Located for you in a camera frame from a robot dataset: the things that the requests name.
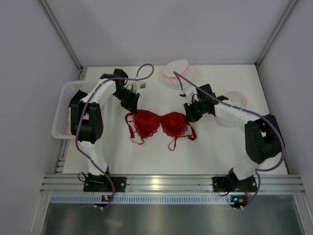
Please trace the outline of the red lace garment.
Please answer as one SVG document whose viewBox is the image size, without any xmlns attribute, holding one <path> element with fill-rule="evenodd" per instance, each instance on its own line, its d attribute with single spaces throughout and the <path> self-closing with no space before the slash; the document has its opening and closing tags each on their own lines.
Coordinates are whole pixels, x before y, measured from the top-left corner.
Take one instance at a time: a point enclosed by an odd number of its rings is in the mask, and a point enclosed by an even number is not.
<svg viewBox="0 0 313 235">
<path fill-rule="evenodd" d="M 148 110 L 138 110 L 136 114 L 128 113 L 125 115 L 125 123 L 133 143 L 143 145 L 146 139 L 152 137 L 159 128 L 162 128 L 163 133 L 172 138 L 172 141 L 167 145 L 170 151 L 176 149 L 177 141 L 180 138 L 187 138 L 190 141 L 197 139 L 195 129 L 185 119 L 186 116 L 179 112 L 158 115 Z"/>
</svg>

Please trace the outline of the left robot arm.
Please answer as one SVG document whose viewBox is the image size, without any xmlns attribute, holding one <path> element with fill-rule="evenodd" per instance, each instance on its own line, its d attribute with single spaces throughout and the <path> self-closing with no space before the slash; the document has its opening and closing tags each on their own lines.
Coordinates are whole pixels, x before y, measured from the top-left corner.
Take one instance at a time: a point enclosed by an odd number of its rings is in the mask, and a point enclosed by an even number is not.
<svg viewBox="0 0 313 235">
<path fill-rule="evenodd" d="M 116 69 L 113 74 L 103 74 L 86 96 L 70 103 L 70 131 L 75 136 L 77 150 L 87 158 L 89 175 L 109 179 L 109 167 L 100 142 L 105 104 L 113 96 L 124 109 L 136 114 L 138 90 L 145 86 L 144 82 L 129 79 L 123 70 Z"/>
</svg>

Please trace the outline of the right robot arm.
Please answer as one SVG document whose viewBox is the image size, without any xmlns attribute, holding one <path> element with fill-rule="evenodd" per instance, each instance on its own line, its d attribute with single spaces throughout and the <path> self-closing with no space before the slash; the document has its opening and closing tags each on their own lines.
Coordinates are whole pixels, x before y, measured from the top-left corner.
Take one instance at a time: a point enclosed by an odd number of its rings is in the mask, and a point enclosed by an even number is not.
<svg viewBox="0 0 313 235">
<path fill-rule="evenodd" d="M 209 114 L 243 132 L 246 153 L 229 172 L 235 179 L 251 177 L 260 164 L 282 153 L 285 145 L 274 115 L 261 116 L 246 110 L 244 103 L 237 105 L 227 94 L 216 96 L 209 84 L 195 91 L 183 90 L 179 95 L 186 98 L 186 121 L 197 122 Z"/>
</svg>

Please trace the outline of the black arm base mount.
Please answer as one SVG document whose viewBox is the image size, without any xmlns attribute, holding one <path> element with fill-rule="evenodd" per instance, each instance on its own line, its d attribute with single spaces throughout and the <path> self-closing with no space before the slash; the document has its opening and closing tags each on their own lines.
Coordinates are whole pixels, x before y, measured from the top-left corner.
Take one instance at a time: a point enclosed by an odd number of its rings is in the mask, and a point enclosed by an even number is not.
<svg viewBox="0 0 313 235">
<path fill-rule="evenodd" d="M 227 195 L 231 192 L 255 192 L 257 189 L 257 183 L 253 176 L 245 179 L 238 180 L 234 176 L 216 176 L 212 178 L 213 191 Z"/>
</svg>

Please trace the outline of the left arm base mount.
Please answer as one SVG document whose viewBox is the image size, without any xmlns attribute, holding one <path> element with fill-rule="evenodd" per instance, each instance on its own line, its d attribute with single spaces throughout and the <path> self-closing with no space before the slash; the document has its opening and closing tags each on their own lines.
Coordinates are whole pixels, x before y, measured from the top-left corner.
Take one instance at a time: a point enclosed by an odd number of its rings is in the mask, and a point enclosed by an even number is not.
<svg viewBox="0 0 313 235">
<path fill-rule="evenodd" d="M 115 192 L 125 192 L 126 177 L 111 177 Z M 84 181 L 83 192 L 112 192 L 112 184 L 104 175 L 88 174 Z"/>
</svg>

